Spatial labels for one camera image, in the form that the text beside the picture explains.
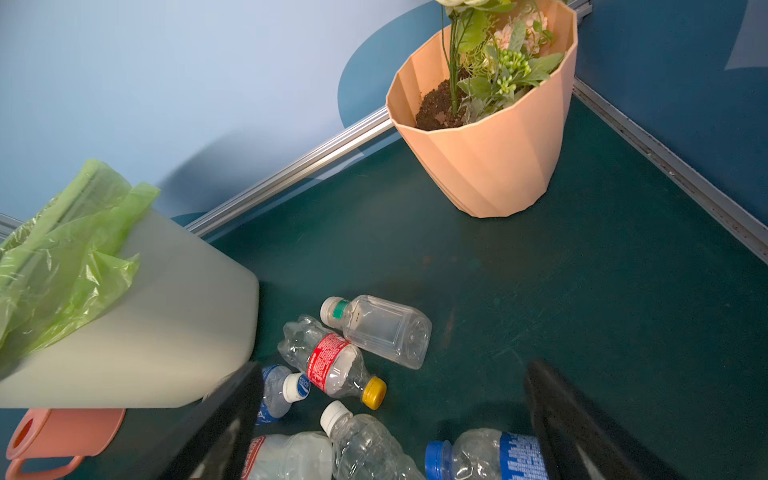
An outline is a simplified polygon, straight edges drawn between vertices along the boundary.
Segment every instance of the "plastic bottle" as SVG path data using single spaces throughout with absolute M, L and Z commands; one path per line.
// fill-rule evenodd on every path
M 264 379 L 264 399 L 256 420 L 257 425 L 281 419 L 294 402 L 304 400 L 310 393 L 310 380 L 293 373 L 283 365 L 272 365 L 261 371 Z
M 363 350 L 414 370 L 424 363 L 432 322 L 411 306 L 370 295 L 351 302 L 332 296 L 323 302 L 320 319 Z
M 250 443 L 243 480 L 331 480 L 333 450 L 318 432 L 267 435 Z
M 368 373 L 362 352 L 348 340 L 308 315 L 286 323 L 283 334 L 280 355 L 328 396 L 357 396 L 373 410 L 382 404 L 386 384 Z
M 333 443 L 336 480 L 424 480 L 413 458 L 372 416 L 353 416 L 336 400 L 323 411 L 320 425 Z
M 536 437 L 493 429 L 467 430 L 456 443 L 430 442 L 428 480 L 547 480 Z

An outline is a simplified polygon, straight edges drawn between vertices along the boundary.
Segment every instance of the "blue label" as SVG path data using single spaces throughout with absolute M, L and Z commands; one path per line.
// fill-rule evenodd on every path
M 270 373 L 272 373 L 272 370 L 274 370 L 277 367 L 277 365 L 271 365 L 266 367 L 261 371 L 261 379 L 266 383 L 266 378 L 270 376 Z M 256 417 L 256 424 L 257 425 L 264 425 L 267 423 L 272 423 L 276 421 L 275 417 L 270 415 L 269 409 L 266 407 L 266 402 L 264 400 L 261 401 L 261 408 L 259 408 L 259 413 Z
M 296 389 L 299 390 L 299 395 L 302 397 L 306 397 L 310 394 L 310 379 L 306 378 L 304 375 L 299 377 L 299 385 L 296 386 Z
M 502 467 L 502 480 L 548 480 L 536 437 L 502 433 L 498 460 Z

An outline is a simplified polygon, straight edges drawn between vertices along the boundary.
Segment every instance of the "trash bag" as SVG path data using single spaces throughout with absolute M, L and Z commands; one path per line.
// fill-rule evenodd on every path
M 0 243 L 0 372 L 96 319 L 131 286 L 139 256 L 117 257 L 160 191 L 89 160 L 69 186 Z

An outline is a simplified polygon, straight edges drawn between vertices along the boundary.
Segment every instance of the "green label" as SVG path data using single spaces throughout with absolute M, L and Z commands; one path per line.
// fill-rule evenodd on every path
M 347 305 L 349 305 L 349 300 L 340 300 L 336 304 L 336 308 L 333 309 L 333 318 L 341 319 L 341 315 L 344 313 Z

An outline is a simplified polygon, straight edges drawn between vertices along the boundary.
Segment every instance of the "flower pot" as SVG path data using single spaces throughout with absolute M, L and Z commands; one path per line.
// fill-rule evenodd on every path
M 386 107 L 393 124 L 443 193 L 473 217 L 507 217 L 547 191 L 560 156 L 576 67 L 576 12 L 557 0 L 538 0 L 554 43 L 541 56 L 562 52 L 551 77 L 521 100 L 458 128 L 415 128 L 422 99 L 448 79 L 438 32 L 398 70 Z M 449 48 L 450 27 L 445 29 Z

